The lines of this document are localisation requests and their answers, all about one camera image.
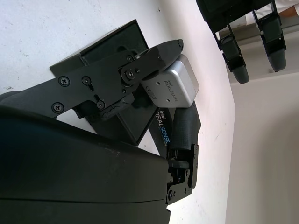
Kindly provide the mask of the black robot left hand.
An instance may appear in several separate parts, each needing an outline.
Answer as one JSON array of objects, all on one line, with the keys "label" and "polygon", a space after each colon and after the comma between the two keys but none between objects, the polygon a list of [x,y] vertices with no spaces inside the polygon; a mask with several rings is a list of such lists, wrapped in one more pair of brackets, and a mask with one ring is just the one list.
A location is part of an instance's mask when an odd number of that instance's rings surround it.
[{"label": "black robot left hand", "polygon": [[[231,28],[232,22],[252,13],[272,68],[280,71],[286,67],[286,45],[275,1],[199,0],[197,5],[213,34],[224,28]],[[230,72],[234,74],[239,83],[247,83],[249,76],[246,63],[233,31],[229,30],[227,36],[215,40]]]}]

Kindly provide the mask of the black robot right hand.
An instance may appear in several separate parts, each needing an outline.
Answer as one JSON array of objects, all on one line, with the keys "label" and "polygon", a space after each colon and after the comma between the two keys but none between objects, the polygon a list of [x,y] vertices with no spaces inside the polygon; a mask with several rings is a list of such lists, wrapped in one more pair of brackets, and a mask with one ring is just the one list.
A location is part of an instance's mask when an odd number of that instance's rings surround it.
[{"label": "black robot right hand", "polygon": [[[183,40],[133,55],[124,50],[0,97],[3,224],[166,224],[168,205],[197,182],[200,119],[185,87]],[[175,108],[166,156],[76,128],[57,116],[114,116],[153,81],[154,104]]]}]

